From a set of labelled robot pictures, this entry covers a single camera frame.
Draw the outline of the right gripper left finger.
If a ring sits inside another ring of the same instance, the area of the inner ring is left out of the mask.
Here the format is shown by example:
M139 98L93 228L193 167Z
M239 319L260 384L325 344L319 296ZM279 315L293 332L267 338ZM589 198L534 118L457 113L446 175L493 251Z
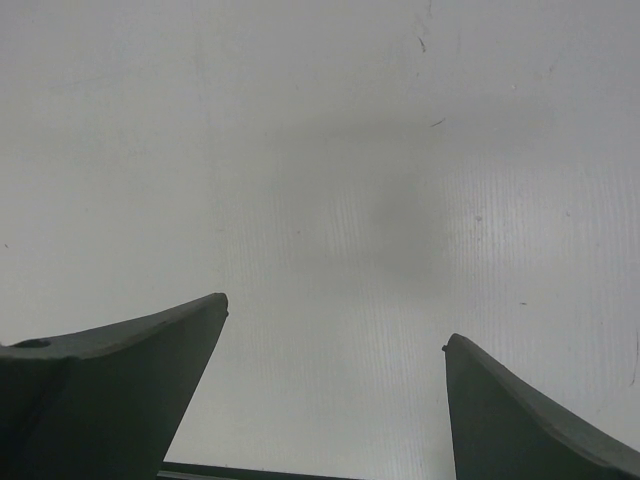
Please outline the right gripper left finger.
M214 293L2 347L2 478L155 478L227 317Z

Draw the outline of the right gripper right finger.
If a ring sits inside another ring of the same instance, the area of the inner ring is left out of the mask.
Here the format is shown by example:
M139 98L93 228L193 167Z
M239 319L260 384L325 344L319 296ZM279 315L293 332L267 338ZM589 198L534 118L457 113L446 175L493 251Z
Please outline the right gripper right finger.
M527 384L470 339L442 348L459 479L636 479L639 453Z

